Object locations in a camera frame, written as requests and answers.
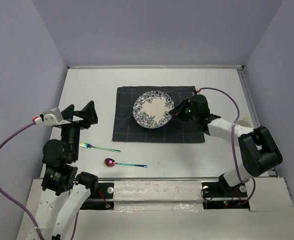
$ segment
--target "placemat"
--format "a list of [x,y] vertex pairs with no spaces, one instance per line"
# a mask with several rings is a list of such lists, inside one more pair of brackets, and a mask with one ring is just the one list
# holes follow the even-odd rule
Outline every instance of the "placemat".
[[148,91],[168,94],[175,107],[193,95],[194,86],[123,86],[117,88],[116,112],[113,124],[114,142],[147,143],[204,143],[204,133],[189,120],[182,122],[174,116],[164,126],[148,129],[140,126],[133,116],[133,105],[137,98]]

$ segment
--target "plate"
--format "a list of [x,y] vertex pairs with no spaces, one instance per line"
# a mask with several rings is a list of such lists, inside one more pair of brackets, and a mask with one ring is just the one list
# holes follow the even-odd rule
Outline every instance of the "plate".
[[156,129],[167,124],[172,116],[174,101],[162,91],[148,91],[133,104],[133,117],[144,128]]

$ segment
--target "floral patterned plate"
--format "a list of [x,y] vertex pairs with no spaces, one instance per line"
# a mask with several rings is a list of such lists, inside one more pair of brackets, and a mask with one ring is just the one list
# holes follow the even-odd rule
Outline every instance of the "floral patterned plate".
[[133,117],[136,122],[147,129],[164,126],[172,116],[169,111],[174,109],[174,101],[162,91],[148,91],[141,95],[133,104]]

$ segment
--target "spoon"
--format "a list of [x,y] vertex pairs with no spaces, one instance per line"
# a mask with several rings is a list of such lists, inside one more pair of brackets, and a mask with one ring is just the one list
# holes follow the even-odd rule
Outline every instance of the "spoon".
[[116,164],[118,165],[126,165],[126,166],[134,166],[134,167],[142,167],[142,168],[147,168],[147,165],[140,165],[140,164],[131,164],[131,163],[120,163],[120,162],[116,162],[115,160],[111,159],[111,158],[106,158],[105,159],[105,164],[108,167],[113,167]]

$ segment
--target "white round object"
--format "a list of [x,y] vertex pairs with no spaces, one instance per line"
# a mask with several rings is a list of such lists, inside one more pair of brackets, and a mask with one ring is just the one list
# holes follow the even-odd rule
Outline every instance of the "white round object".
[[167,124],[172,116],[174,101],[162,91],[148,91],[138,97],[133,104],[133,117],[144,128],[156,129]]

